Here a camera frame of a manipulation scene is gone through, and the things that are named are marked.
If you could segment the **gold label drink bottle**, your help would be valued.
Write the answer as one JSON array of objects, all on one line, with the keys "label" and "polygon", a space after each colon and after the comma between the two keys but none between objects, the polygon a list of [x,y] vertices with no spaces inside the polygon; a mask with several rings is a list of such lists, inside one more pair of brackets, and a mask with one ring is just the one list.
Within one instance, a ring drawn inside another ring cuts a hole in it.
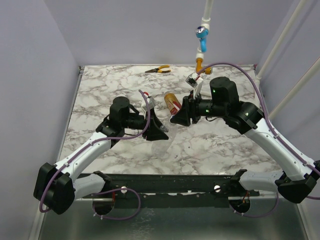
[{"label": "gold label drink bottle", "polygon": [[170,115],[173,117],[178,111],[182,108],[181,103],[179,102],[176,95],[172,92],[167,91],[164,94],[164,101],[166,103],[167,108],[170,111]]}]

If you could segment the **clear plastic bottle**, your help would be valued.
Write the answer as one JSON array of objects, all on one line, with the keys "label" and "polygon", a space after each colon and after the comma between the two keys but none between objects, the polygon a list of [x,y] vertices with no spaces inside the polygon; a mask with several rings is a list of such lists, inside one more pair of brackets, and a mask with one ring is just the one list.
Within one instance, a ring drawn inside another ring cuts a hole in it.
[{"label": "clear plastic bottle", "polygon": [[178,131],[178,127],[169,121],[164,123],[160,129],[168,136],[168,140],[157,140],[152,143],[151,152],[156,158],[162,158],[166,154]]}]

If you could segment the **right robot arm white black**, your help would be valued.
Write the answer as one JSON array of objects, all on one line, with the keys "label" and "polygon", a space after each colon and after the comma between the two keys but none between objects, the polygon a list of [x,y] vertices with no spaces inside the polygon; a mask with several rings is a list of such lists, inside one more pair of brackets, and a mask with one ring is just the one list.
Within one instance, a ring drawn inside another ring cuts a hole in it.
[{"label": "right robot arm white black", "polygon": [[303,155],[281,138],[255,104],[239,99],[236,83],[229,78],[216,77],[210,81],[211,99],[202,98],[203,80],[197,74],[188,76],[186,82],[193,89],[182,99],[182,107],[171,123],[188,127],[201,117],[222,118],[230,128],[258,144],[282,168],[273,172],[239,170],[230,183],[234,195],[268,191],[279,193],[295,204],[308,197],[320,178],[319,161]]}]

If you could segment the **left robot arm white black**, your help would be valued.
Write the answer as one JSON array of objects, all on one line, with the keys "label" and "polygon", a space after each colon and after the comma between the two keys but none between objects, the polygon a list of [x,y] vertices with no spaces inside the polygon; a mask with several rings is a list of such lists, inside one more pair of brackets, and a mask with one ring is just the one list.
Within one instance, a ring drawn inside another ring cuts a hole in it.
[{"label": "left robot arm white black", "polygon": [[45,163],[40,167],[33,192],[33,196],[40,201],[40,212],[52,210],[60,215],[78,198],[90,194],[107,197],[111,185],[106,175],[95,172],[85,178],[79,176],[95,159],[119,141],[139,136],[146,141],[169,139],[163,124],[156,116],[154,98],[146,93],[142,96],[142,114],[127,97],[116,97],[110,106],[109,114],[81,147],[55,164]]}]

